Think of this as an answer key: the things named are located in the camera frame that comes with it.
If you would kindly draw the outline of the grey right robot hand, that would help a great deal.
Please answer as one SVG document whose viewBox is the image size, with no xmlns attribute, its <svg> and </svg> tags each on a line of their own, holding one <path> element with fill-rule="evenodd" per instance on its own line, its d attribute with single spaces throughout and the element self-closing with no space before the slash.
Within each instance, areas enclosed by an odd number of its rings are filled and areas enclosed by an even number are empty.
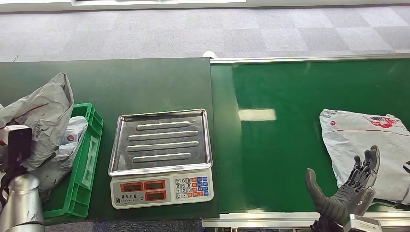
<svg viewBox="0 0 410 232">
<path fill-rule="evenodd" d="M 314 231 L 324 232 L 341 225 L 350 214 L 363 215 L 375 195 L 374 184 L 380 167 L 380 151 L 373 145 L 364 152 L 365 159 L 361 161 L 354 156 L 355 164 L 347 179 L 331 197 L 324 195 L 317 184 L 316 173 L 308 168 L 304 181 L 316 212 L 320 214 L 318 220 L 311 225 Z"/>
</svg>

